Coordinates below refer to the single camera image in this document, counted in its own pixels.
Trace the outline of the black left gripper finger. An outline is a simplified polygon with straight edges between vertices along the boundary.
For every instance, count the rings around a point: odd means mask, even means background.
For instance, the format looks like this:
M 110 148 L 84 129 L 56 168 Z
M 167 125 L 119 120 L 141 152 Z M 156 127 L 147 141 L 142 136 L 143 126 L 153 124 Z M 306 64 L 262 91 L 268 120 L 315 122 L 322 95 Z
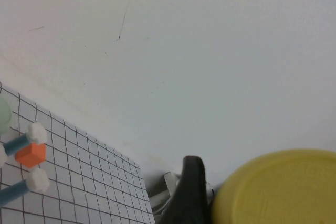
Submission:
M 198 156 L 185 156 L 180 181 L 160 223 L 210 223 L 205 167 Z

